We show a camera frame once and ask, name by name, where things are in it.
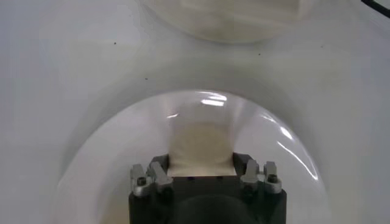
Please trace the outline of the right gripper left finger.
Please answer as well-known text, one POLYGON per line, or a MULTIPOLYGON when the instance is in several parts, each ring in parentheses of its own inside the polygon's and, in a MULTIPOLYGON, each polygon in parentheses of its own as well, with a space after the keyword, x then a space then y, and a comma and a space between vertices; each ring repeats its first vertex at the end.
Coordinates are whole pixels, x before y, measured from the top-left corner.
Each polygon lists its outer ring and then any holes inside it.
POLYGON ((153 157, 144 171, 141 164, 135 164, 130 169, 131 193, 138 198, 149 196, 152 191, 162 194, 173 190, 173 178, 168 176, 169 155, 153 157))

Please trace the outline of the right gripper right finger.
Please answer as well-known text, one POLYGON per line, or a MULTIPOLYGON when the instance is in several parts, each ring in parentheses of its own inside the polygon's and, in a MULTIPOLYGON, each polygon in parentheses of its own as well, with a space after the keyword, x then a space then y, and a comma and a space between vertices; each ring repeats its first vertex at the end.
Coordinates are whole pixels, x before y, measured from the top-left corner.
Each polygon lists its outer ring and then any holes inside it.
POLYGON ((248 187, 252 192, 258 192, 260 186, 267 194, 280 194, 282 181, 277 174, 277 166, 273 161, 266 161, 263 168, 248 154, 234 153, 233 165, 242 188, 248 187))

